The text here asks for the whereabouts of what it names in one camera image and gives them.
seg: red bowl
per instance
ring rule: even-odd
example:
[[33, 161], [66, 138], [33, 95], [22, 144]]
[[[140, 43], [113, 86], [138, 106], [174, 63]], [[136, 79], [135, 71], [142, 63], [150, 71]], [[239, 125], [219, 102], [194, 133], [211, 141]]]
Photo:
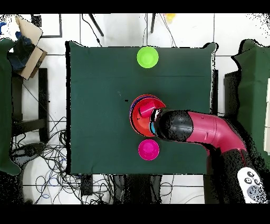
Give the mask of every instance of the red bowl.
[[150, 117], [142, 118], [139, 113], [139, 108], [149, 102], [153, 101], [156, 105], [156, 109], [165, 108], [166, 105], [155, 96], [151, 98], [143, 98], [134, 105], [133, 109], [130, 112], [130, 124], [132, 128], [140, 135], [146, 137], [153, 137], [154, 135], [150, 131], [149, 124], [150, 124]]

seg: button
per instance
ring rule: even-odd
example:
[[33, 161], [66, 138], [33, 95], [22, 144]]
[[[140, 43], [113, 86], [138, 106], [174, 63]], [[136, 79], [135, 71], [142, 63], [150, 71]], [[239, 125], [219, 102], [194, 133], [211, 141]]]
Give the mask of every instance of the button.
[[251, 171], [248, 171], [247, 175], [250, 176], [251, 178], [254, 177], [254, 174]]
[[252, 180], [250, 179], [250, 178], [245, 178], [245, 180], [244, 180], [246, 183], [248, 183], [248, 184], [251, 184], [252, 183]]
[[255, 179], [254, 182], [255, 182], [257, 185], [260, 184], [259, 180], [257, 180], [257, 179]]
[[265, 203], [267, 202], [266, 193], [264, 190], [258, 186], [250, 186], [247, 189], [247, 195], [254, 201], [258, 203]]

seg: pink bowl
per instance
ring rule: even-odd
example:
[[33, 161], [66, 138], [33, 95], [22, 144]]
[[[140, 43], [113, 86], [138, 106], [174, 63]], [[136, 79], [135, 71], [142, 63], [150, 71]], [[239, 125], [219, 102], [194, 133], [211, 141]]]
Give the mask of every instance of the pink bowl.
[[144, 160], [154, 160], [159, 154], [158, 143], [154, 140], [147, 139], [140, 143], [139, 145], [139, 155]]

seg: green table cloth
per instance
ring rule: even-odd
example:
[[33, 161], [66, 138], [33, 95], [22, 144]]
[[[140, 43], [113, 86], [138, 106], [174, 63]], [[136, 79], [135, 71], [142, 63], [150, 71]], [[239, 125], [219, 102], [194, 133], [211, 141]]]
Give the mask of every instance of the green table cloth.
[[270, 78], [270, 47], [245, 40], [238, 55], [233, 57], [241, 70], [238, 86], [237, 120], [252, 138], [251, 153], [257, 166], [270, 170], [270, 156], [264, 151], [267, 82]]
[[18, 175], [21, 169], [9, 158], [12, 137], [11, 64], [8, 51], [15, 46], [10, 39], [0, 40], [0, 171]]
[[160, 153], [143, 160], [138, 146], [147, 138], [132, 129], [129, 109], [139, 95], [153, 94], [168, 108], [209, 113], [215, 43], [201, 49], [156, 48], [159, 60], [151, 69], [137, 63], [139, 47], [86, 48], [69, 42], [69, 48], [72, 174], [206, 173], [206, 151], [197, 144], [154, 137]]

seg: table leg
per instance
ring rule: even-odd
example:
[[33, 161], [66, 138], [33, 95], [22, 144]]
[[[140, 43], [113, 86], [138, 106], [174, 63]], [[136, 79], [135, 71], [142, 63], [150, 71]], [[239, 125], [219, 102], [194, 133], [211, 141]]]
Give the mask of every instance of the table leg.
[[153, 13], [152, 14], [152, 23], [151, 23], [151, 33], [154, 32], [155, 18], [156, 18], [156, 13]]
[[94, 23], [95, 27], [98, 29], [100, 35], [104, 36], [104, 34], [102, 33], [101, 29], [99, 28], [97, 22], [95, 21], [93, 14], [88, 14], [88, 15], [91, 18], [92, 22]]

